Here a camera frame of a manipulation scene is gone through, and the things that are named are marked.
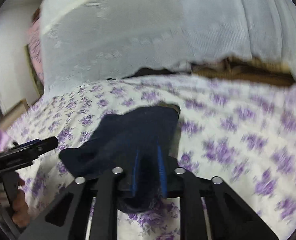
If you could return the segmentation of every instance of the floral bedsheet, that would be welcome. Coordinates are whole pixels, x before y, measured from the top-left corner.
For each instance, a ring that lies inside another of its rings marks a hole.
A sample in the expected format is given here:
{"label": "floral bedsheet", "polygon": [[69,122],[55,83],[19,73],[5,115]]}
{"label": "floral bedsheet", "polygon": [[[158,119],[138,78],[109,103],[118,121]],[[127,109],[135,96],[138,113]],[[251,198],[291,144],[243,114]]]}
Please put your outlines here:
{"label": "floral bedsheet", "polygon": [[[178,161],[195,175],[221,176],[280,240],[296,228],[296,85],[289,89],[172,75],[100,81],[40,100],[7,131],[24,143],[51,135],[59,147],[19,170],[29,212],[37,216],[73,177],[58,159],[79,147],[105,114],[159,101],[180,106]],[[118,239],[179,240],[179,200],[149,212],[118,213]]]}

